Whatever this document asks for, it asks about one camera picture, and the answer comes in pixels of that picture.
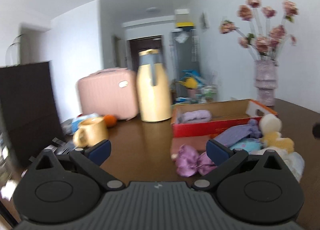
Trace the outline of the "plastic soft ball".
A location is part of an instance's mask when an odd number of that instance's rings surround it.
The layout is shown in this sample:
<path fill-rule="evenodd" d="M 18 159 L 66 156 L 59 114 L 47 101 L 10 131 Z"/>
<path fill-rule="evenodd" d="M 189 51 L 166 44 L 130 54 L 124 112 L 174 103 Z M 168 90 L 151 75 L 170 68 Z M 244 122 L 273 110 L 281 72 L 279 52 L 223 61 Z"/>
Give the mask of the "plastic soft ball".
<path fill-rule="evenodd" d="M 296 180 L 300 182 L 305 168 L 305 161 L 297 152 L 292 152 L 283 157 L 285 164 L 290 169 Z"/>

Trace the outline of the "light blue plush toy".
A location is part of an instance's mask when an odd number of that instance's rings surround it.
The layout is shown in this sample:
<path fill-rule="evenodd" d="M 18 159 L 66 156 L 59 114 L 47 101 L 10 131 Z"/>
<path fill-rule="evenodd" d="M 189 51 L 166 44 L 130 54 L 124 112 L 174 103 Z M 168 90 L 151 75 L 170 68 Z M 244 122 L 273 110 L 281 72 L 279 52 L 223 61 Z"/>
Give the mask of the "light blue plush toy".
<path fill-rule="evenodd" d="M 259 139 L 255 138 L 244 138 L 234 145 L 230 146 L 229 149 L 243 149 L 247 152 L 258 151 L 262 148 L 262 143 Z"/>

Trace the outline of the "white and yellow plush toy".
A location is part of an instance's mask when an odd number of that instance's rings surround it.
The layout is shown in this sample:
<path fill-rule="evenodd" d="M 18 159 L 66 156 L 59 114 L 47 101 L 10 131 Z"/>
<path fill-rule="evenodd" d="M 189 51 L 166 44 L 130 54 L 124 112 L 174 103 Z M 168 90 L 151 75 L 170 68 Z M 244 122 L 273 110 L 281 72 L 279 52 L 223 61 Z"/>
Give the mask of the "white and yellow plush toy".
<path fill-rule="evenodd" d="M 295 144 L 290 138 L 283 138 L 280 132 L 270 132 L 260 138 L 262 148 L 251 151 L 252 155 L 262 155 L 267 150 L 274 150 L 280 156 L 290 154 L 295 151 Z"/>

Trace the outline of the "white round sponge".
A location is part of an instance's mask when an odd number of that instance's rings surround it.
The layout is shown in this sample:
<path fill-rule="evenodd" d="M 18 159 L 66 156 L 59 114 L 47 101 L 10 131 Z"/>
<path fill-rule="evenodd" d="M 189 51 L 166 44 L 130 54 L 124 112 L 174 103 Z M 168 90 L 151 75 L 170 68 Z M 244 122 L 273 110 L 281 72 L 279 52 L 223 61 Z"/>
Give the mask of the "white round sponge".
<path fill-rule="evenodd" d="M 267 114 L 260 119 L 259 129 L 263 136 L 271 132 L 280 132 L 282 129 L 282 122 L 274 114 Z"/>

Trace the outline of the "lilac fluffy headband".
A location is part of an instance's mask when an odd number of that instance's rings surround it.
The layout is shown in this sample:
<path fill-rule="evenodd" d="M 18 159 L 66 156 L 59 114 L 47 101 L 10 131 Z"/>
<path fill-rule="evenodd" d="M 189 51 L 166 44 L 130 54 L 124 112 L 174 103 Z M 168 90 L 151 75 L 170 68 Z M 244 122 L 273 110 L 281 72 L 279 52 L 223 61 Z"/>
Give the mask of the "lilac fluffy headband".
<path fill-rule="evenodd" d="M 212 114 L 208 110 L 196 110 L 192 112 L 182 113 L 177 121 L 180 124 L 205 123 L 211 121 Z"/>

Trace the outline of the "purple drawstring pouch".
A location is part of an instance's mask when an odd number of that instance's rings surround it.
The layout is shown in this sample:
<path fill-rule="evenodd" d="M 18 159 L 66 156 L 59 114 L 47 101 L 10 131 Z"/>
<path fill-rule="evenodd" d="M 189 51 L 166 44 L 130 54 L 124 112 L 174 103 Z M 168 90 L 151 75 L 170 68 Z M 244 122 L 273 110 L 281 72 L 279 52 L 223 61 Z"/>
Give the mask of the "purple drawstring pouch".
<path fill-rule="evenodd" d="M 262 136 L 258 127 L 258 122 L 255 119 L 250 119 L 244 125 L 232 126 L 214 138 L 215 141 L 231 147 L 244 138 L 258 139 Z"/>

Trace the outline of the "blue tissue pack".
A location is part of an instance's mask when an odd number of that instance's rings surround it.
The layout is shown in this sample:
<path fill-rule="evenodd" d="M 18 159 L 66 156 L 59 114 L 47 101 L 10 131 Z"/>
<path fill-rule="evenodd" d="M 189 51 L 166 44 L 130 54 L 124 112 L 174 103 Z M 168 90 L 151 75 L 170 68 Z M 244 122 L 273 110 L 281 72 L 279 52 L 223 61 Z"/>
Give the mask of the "blue tissue pack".
<path fill-rule="evenodd" d="M 81 121 L 89 119 L 89 118 L 96 118 L 99 117 L 97 113 L 91 113 L 88 115 L 81 114 L 80 116 L 72 119 L 68 119 L 61 123 L 62 130 L 66 135 L 73 135 L 79 127 Z"/>

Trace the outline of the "black paper bag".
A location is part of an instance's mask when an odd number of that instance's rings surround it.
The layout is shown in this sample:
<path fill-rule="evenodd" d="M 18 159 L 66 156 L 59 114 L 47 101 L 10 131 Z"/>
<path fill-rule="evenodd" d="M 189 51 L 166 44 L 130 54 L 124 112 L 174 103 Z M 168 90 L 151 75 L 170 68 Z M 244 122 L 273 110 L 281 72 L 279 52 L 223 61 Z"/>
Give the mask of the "black paper bag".
<path fill-rule="evenodd" d="M 1 132 L 10 158 L 25 168 L 54 138 L 65 140 L 49 62 L 1 68 Z"/>

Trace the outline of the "orange fruit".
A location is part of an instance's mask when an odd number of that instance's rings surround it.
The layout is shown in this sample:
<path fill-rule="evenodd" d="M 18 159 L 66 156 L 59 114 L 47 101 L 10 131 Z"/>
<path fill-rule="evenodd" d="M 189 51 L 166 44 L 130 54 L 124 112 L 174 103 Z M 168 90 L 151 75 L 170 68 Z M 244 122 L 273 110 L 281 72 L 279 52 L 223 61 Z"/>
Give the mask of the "orange fruit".
<path fill-rule="evenodd" d="M 117 118 L 111 114 L 107 114 L 103 117 L 107 128 L 115 127 L 117 124 Z"/>

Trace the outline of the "pink mini suitcase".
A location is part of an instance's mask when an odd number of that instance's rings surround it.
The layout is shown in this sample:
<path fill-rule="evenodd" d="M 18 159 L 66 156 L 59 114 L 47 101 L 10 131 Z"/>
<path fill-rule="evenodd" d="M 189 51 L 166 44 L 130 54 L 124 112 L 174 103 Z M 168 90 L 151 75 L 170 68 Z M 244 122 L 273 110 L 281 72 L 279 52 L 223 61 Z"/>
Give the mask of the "pink mini suitcase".
<path fill-rule="evenodd" d="M 139 113 L 136 72 L 127 68 L 108 68 L 77 82 L 83 114 L 113 115 L 130 120 Z"/>

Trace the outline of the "purple ceramic vase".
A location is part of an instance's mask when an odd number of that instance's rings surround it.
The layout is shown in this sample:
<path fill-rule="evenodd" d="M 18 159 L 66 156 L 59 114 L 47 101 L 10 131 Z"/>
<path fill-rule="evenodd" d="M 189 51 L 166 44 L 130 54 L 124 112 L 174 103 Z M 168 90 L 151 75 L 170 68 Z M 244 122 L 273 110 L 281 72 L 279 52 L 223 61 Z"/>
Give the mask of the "purple ceramic vase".
<path fill-rule="evenodd" d="M 275 105 L 278 88 L 277 67 L 272 60 L 255 60 L 254 86 L 258 90 L 258 101 L 268 107 Z"/>

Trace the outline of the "yellow toy on pile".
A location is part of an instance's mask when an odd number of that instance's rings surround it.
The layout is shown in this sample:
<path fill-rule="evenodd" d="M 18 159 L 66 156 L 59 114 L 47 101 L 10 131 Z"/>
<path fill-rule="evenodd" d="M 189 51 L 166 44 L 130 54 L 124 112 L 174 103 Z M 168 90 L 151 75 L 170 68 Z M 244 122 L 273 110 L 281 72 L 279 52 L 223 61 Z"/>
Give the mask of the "yellow toy on pile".
<path fill-rule="evenodd" d="M 194 77 L 186 77 L 178 81 L 178 83 L 187 89 L 195 90 L 199 87 L 199 82 Z"/>

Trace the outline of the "yellow thermos jug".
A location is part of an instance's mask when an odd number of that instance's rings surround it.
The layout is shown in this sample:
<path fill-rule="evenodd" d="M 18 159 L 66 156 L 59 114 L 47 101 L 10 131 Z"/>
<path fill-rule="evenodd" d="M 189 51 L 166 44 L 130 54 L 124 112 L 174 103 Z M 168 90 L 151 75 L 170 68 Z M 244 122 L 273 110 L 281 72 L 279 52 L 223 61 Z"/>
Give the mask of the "yellow thermos jug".
<path fill-rule="evenodd" d="M 137 93 L 142 121 L 155 123 L 171 118 L 169 79 L 162 64 L 161 52 L 139 52 Z"/>

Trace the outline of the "dried pink roses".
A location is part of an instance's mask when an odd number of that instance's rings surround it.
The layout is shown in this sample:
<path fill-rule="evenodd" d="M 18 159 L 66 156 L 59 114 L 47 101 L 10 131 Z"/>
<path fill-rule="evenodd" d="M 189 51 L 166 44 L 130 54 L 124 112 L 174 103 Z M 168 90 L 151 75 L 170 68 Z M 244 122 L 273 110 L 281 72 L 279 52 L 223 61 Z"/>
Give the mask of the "dried pink roses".
<path fill-rule="evenodd" d="M 237 16 L 248 22 L 250 31 L 245 34 L 236 24 L 228 19 L 223 19 L 219 26 L 220 34 L 226 35 L 237 32 L 239 45 L 247 49 L 254 60 L 272 61 L 276 63 L 286 41 L 292 45 L 297 44 L 293 34 L 285 28 L 286 22 L 293 23 L 299 15 L 296 3 L 290 0 L 282 2 L 283 16 L 279 25 L 271 26 L 271 19 L 276 17 L 277 11 L 270 6 L 262 6 L 261 0 L 245 0 L 240 5 Z"/>

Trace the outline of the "grey refrigerator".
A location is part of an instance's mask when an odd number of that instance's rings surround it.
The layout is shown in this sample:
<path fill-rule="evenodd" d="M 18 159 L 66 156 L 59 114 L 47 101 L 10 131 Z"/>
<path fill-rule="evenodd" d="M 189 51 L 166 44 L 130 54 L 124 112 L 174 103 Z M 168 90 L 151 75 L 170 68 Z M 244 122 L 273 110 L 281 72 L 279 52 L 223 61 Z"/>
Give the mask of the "grey refrigerator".
<path fill-rule="evenodd" d="M 171 32 L 173 43 L 174 79 L 179 81 L 186 70 L 200 73 L 199 39 L 194 26 L 179 27 Z"/>

